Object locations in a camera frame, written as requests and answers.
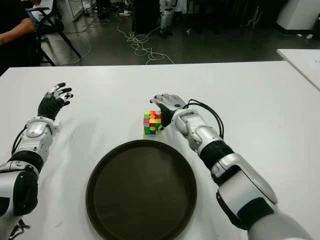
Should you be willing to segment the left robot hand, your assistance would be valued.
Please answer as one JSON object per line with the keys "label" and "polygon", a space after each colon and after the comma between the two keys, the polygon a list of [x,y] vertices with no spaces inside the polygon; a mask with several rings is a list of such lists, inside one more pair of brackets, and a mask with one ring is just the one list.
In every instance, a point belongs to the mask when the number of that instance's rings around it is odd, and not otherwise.
{"label": "left robot hand", "polygon": [[37,116],[55,120],[59,111],[69,105],[73,97],[72,88],[66,87],[65,82],[55,85],[42,98],[37,109]]}

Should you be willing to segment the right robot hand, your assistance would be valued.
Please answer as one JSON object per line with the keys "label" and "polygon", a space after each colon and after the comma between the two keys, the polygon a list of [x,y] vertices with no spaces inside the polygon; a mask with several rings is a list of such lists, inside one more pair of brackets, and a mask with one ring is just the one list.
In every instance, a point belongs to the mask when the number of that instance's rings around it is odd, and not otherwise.
{"label": "right robot hand", "polygon": [[156,104],[161,112],[161,124],[158,131],[162,132],[167,127],[179,109],[182,109],[186,103],[177,95],[174,94],[158,94],[155,95],[150,101],[151,104]]}

